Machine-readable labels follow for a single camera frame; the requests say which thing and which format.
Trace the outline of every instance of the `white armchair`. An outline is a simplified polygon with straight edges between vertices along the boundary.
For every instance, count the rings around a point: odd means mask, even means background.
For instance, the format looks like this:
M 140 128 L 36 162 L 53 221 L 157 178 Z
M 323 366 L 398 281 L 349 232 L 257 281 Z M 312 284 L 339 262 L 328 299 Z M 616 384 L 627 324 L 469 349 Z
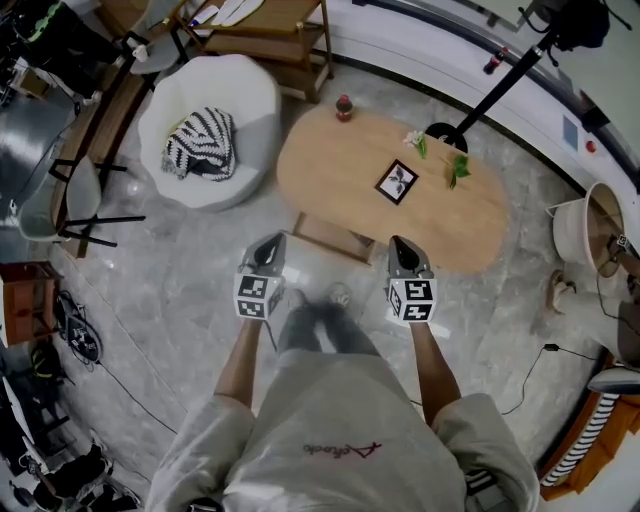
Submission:
M 194 174 L 179 180 L 161 170 L 171 131 L 204 107 L 233 117 L 238 165 L 226 181 Z M 246 199 L 274 164 L 281 144 L 280 92 L 274 79 L 248 57 L 197 57 L 158 83 L 138 131 L 140 160 L 160 194 L 191 208 L 220 211 Z

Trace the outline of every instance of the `red object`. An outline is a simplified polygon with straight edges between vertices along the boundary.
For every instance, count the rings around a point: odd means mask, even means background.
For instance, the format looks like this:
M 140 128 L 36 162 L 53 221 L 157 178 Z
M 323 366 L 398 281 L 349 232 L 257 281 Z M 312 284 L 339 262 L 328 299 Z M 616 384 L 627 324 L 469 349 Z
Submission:
M 353 103 L 349 99 L 349 96 L 343 94 L 336 101 L 336 117 L 343 123 L 349 121 L 353 115 Z
M 509 53 L 509 48 L 504 46 L 502 50 L 498 50 L 487 62 L 482 70 L 487 74 L 491 75 L 496 70 L 496 68 L 500 65 L 500 63 L 504 60 L 504 56 Z

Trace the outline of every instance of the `gray t-shirt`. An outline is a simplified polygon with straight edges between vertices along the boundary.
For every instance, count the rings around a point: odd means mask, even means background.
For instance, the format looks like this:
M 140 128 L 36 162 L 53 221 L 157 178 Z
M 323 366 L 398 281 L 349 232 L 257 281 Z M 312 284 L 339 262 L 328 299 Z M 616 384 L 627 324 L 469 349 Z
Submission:
M 536 475 L 489 396 L 449 404 L 432 430 L 382 358 L 290 350 L 257 418 L 216 396 L 190 411 L 147 510 L 217 493 L 226 512 L 462 512 L 477 470 L 505 502 L 474 510 L 536 509 Z

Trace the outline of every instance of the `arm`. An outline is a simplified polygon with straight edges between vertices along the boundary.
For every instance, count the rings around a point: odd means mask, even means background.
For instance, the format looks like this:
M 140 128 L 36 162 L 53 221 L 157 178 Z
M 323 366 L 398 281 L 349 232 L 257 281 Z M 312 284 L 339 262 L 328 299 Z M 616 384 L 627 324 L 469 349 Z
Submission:
M 460 388 L 429 325 L 413 323 L 411 334 L 416 351 L 422 410 L 427 424 L 431 425 L 444 406 L 460 398 Z
M 635 278 L 640 278 L 640 260 L 634 258 L 627 252 L 618 253 L 616 258 L 618 258 L 622 268 L 624 268 L 629 274 Z
M 538 480 L 487 395 L 460 388 L 426 323 L 411 324 L 424 417 L 465 473 L 466 509 L 525 512 L 537 506 Z
M 184 512 L 224 488 L 255 423 L 250 407 L 261 325 L 244 322 L 213 395 L 187 414 L 153 476 L 147 510 Z
M 234 398 L 251 409 L 261 320 L 245 320 L 218 378 L 214 395 Z

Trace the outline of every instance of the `striped blanket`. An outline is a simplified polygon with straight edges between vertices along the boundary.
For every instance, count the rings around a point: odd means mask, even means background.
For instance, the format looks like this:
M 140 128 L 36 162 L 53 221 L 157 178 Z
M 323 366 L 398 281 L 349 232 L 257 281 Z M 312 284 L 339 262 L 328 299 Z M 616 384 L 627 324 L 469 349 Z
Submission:
M 169 135 L 162 170 L 184 179 L 194 173 L 211 181 L 228 180 L 236 168 L 233 119 L 217 108 L 193 112 Z

